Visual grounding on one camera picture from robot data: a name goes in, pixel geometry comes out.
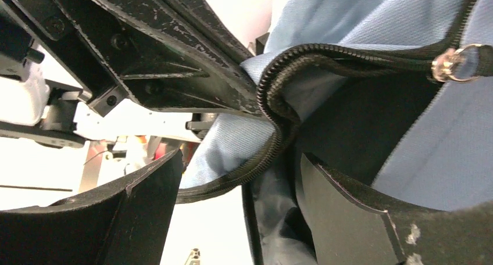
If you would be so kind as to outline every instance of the zipper slider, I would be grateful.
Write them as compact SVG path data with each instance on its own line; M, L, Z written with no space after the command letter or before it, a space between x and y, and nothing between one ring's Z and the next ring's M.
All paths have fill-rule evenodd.
M493 47L470 44L457 50L449 48L431 63L431 74L438 82L459 83L493 76Z

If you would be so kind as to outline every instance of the zipper pull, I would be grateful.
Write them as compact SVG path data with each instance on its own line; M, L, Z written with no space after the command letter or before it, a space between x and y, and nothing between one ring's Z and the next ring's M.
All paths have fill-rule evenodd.
M460 83L493 76L493 47L470 44L458 50L449 48L432 62L431 74L438 82Z

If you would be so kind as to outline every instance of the bag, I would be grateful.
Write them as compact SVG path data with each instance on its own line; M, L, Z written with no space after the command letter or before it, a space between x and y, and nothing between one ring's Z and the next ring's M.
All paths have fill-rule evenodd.
M268 121L220 114L178 203L245 184L255 264L493 262L488 1L288 0Z

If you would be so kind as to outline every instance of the zipper teeth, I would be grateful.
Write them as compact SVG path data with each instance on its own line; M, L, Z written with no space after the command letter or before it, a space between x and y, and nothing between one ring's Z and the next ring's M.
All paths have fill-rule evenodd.
M463 17L460 19L459 27L456 33L452 37L451 45L452 47L459 46L462 34L468 22L469 15L471 14L477 0L468 0L464 12L461 14ZM276 79L277 74L285 69L294 59L307 54L323 55L331 59L352 59L365 62L378 67L387 67L392 70L407 70L407 71L426 71L429 72L431 61L436 57L435 54L424 56L423 59L409 59L391 56L387 51L363 51L358 49L347 48L338 45L331 44L302 44L292 47L281 55L278 55L269 65L265 68L259 84L257 86L256 98L259 105L260 111L264 116L274 125L275 132L271 136L272 141L267 142L268 147L266 148L266 153L264 155L257 154L250 159L250 162L260 157L260 161L253 166L252 169L247 169L246 166L241 166L231 173L237 172L241 174L235 179L223 181L214 187L204 189L202 191L190 191L183 192L179 197L185 202L194 202L194 198L203 200L207 198L215 197L216 195L221 195L227 191L232 190L237 185L242 185L247 182L252 181L256 176L264 172L272 164L273 160L278 156L278 154L289 145L290 141L293 139L296 129L299 125L293 124L293 122L288 117L280 116L278 113L274 112L268 104L268 96L270 88L273 81ZM432 106L440 97L440 91L435 99L430 103ZM428 111L425 110L420 117L411 126L414 127L419 118L422 117ZM407 136L407 133L401 138L398 145Z

